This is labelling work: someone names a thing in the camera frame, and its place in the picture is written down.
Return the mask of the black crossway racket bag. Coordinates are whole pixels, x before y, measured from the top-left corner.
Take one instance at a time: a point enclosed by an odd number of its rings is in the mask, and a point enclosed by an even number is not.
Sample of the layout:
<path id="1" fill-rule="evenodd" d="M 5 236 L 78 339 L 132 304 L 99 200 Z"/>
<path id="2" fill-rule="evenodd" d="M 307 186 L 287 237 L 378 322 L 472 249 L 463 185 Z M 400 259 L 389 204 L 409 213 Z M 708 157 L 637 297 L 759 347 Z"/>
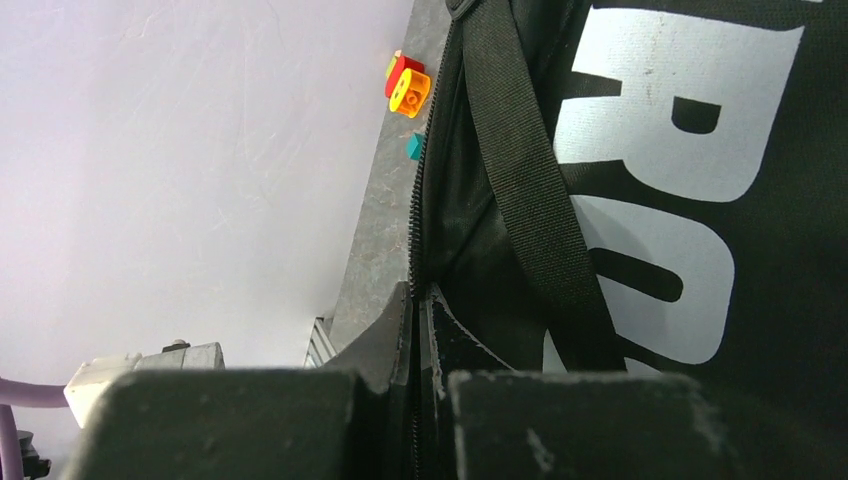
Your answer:
<path id="1" fill-rule="evenodd" d="M 847 5 L 449 1 L 409 275 L 512 370 L 679 375 L 847 475 Z"/>

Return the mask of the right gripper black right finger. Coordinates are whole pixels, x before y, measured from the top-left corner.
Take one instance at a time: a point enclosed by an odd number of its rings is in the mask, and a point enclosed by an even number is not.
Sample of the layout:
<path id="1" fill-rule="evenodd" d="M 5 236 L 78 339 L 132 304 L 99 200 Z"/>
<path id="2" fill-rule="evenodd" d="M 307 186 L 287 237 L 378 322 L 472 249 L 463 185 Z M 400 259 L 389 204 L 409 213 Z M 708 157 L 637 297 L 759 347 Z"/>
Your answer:
<path id="1" fill-rule="evenodd" d="M 520 372 L 423 301 L 432 479 L 738 479 L 719 410 L 679 375 Z"/>

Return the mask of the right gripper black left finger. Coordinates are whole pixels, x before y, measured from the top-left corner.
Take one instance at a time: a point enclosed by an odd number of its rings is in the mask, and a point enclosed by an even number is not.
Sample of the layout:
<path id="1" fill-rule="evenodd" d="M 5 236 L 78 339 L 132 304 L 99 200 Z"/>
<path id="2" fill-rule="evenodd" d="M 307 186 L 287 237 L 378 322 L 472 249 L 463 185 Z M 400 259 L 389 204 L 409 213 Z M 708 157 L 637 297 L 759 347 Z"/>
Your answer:
<path id="1" fill-rule="evenodd" d="M 410 479 L 413 302 L 312 369 L 147 370 L 107 389 L 67 479 Z"/>

